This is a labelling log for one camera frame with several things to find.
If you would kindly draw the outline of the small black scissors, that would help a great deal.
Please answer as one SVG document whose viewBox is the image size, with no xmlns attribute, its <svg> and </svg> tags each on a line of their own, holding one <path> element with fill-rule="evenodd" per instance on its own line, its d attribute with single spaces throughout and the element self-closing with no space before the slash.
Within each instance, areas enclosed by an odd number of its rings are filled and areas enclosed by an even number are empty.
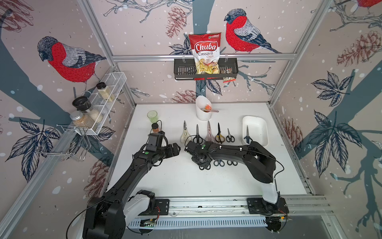
<svg viewBox="0 0 382 239">
<path fill-rule="evenodd" d="M 204 139 L 200 136 L 199 125 L 198 124 L 197 124 L 197 127 L 196 127 L 196 135 L 193 138 L 193 142 L 196 143 L 196 144 L 202 144 L 204 142 Z"/>
</svg>

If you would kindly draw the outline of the cream kitchen scissors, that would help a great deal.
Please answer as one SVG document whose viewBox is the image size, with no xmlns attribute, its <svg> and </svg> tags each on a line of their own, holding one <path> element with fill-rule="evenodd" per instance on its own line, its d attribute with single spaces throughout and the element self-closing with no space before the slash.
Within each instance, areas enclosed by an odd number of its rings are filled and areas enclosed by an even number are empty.
<svg viewBox="0 0 382 239">
<path fill-rule="evenodd" d="M 191 140 L 191 135 L 188 132 L 187 123 L 186 123 L 186 121 L 184 121 L 184 124 L 183 124 L 183 133 L 181 135 L 180 142 L 184 143 L 185 145 L 187 145 L 190 140 Z"/>
</svg>

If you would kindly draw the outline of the large all-black scissors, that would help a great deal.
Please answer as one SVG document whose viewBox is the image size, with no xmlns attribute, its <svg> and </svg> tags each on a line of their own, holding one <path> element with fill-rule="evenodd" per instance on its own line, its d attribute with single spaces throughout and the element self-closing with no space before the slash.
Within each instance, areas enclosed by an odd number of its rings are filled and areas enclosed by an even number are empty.
<svg viewBox="0 0 382 239">
<path fill-rule="evenodd" d="M 210 170 L 211 165 L 210 164 L 205 164 L 205 165 L 199 165 L 200 170 Z"/>
</svg>

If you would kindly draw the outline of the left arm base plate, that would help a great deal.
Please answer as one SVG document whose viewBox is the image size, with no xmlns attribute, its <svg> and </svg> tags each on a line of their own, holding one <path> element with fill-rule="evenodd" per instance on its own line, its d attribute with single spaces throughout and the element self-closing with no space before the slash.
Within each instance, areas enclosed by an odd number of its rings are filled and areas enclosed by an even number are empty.
<svg viewBox="0 0 382 239">
<path fill-rule="evenodd" d="M 139 214 L 139 216 L 162 216 L 169 214 L 169 199 L 156 199 L 149 203 L 146 211 Z"/>
</svg>

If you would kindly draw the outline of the grey black handled scissors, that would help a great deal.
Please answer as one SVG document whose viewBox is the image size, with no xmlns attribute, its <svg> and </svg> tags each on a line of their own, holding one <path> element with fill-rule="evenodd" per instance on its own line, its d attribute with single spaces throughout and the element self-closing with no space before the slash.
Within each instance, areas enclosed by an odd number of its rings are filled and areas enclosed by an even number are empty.
<svg viewBox="0 0 382 239">
<path fill-rule="evenodd" d="M 227 164 L 230 165 L 230 166 L 232 166 L 232 165 L 233 165 L 233 166 L 237 166 L 237 165 L 238 165 L 238 162 L 228 160 L 228 161 L 227 161 Z"/>
</svg>

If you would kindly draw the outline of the blue handled scissors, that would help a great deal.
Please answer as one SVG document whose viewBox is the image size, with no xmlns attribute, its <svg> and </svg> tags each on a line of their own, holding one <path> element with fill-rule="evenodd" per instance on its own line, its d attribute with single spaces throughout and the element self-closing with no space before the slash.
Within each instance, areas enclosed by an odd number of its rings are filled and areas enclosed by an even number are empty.
<svg viewBox="0 0 382 239">
<path fill-rule="evenodd" d="M 243 138 L 243 140 L 244 140 L 244 142 L 246 143 L 246 144 L 250 144 L 252 141 L 253 141 L 253 139 L 250 137 L 250 135 L 249 135 L 249 127 L 248 127 L 248 125 L 246 126 L 246 135 L 245 135 L 245 137 Z"/>
<path fill-rule="evenodd" d="M 225 162 L 223 160 L 214 160 L 213 164 L 215 167 L 218 167 L 218 166 L 224 167 L 225 166 Z"/>
</svg>

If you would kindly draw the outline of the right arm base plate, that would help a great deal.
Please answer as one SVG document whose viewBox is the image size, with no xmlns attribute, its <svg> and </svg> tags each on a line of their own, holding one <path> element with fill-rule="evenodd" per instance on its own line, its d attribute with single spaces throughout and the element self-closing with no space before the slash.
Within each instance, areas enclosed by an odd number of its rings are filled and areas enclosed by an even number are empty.
<svg viewBox="0 0 382 239">
<path fill-rule="evenodd" d="M 247 208 L 250 214 L 271 216 L 273 214 L 289 214 L 286 201 L 279 196 L 275 204 L 266 202 L 263 198 L 247 198 Z"/>
</svg>

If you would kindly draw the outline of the yellow black scissors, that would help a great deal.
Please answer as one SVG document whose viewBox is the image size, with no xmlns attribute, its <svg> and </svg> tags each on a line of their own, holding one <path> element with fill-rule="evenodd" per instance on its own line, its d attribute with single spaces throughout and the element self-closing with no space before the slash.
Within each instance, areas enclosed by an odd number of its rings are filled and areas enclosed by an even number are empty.
<svg viewBox="0 0 382 239">
<path fill-rule="evenodd" d="M 221 134 L 220 123 L 218 123 L 217 128 L 218 128 L 218 132 L 217 132 L 217 135 L 215 136 L 215 141 L 217 143 L 224 143 L 225 137 Z"/>
</svg>

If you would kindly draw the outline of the pink kitchen scissors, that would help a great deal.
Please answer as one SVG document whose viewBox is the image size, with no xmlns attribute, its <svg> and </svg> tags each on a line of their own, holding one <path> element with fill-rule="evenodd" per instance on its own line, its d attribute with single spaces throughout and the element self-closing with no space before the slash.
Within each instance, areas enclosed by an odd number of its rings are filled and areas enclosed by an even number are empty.
<svg viewBox="0 0 382 239">
<path fill-rule="evenodd" d="M 212 135 L 211 125 L 210 125 L 209 121 L 207 124 L 207 136 L 206 136 L 205 140 L 206 141 L 214 141 L 214 136 Z"/>
</svg>

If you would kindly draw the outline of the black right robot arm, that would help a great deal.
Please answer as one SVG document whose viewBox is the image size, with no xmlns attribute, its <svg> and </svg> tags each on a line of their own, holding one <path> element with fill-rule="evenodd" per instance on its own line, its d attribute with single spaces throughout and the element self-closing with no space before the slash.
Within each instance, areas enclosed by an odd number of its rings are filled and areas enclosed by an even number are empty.
<svg viewBox="0 0 382 239">
<path fill-rule="evenodd" d="M 197 144 L 190 141 L 185 152 L 200 168 L 207 169 L 210 163 L 226 160 L 244 164 L 254 179 L 261 183 L 264 202 L 276 205 L 279 193 L 275 183 L 276 158 L 258 142 L 246 145 L 222 145 L 214 142 Z"/>
</svg>

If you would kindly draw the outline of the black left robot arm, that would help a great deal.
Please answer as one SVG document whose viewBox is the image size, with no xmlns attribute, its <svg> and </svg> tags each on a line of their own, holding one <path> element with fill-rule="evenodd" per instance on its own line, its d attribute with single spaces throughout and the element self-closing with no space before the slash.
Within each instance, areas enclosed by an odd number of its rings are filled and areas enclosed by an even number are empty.
<svg viewBox="0 0 382 239">
<path fill-rule="evenodd" d="M 143 176 L 160 160 L 178 156 L 181 148 L 176 144 L 165 147 L 144 146 L 133 155 L 133 160 L 123 176 L 101 197 L 94 197 L 88 203 L 83 239 L 121 239 L 126 230 L 123 209 L 129 196 Z"/>
</svg>

